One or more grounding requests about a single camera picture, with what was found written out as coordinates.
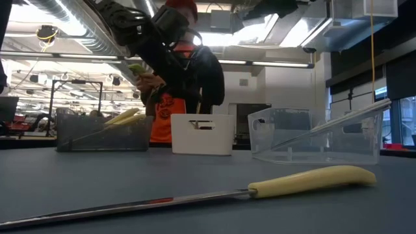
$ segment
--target white box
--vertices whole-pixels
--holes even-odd
[[[199,129],[195,128],[196,121],[198,121]],[[234,141],[234,116],[173,114],[171,122],[173,153],[231,155]]]

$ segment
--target black jacket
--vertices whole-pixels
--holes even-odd
[[[163,93],[173,98],[185,100],[187,114],[196,114],[198,102],[201,101],[199,114],[211,114],[213,105],[221,105],[224,101],[224,73],[221,64],[208,47],[199,48],[193,62],[194,78],[185,83],[184,88],[164,86],[157,92],[142,92],[140,98],[146,106],[146,115],[155,115],[155,104]]]

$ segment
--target orange shirt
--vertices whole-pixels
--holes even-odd
[[[180,42],[174,50],[186,51],[183,54],[189,57],[194,48],[194,44]],[[156,103],[155,107],[155,119],[151,128],[150,142],[171,143],[172,130],[170,128],[170,115],[186,114],[186,103],[184,99],[173,98],[170,94],[166,93],[162,94],[160,99],[160,102]]]

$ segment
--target red cap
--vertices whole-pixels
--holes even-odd
[[[172,8],[187,7],[192,11],[195,22],[198,20],[198,9],[194,0],[167,0],[165,5]]]

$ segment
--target dark mesh basket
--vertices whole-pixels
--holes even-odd
[[[57,115],[57,151],[112,151],[149,149],[153,117],[129,125],[106,125],[104,118]]]

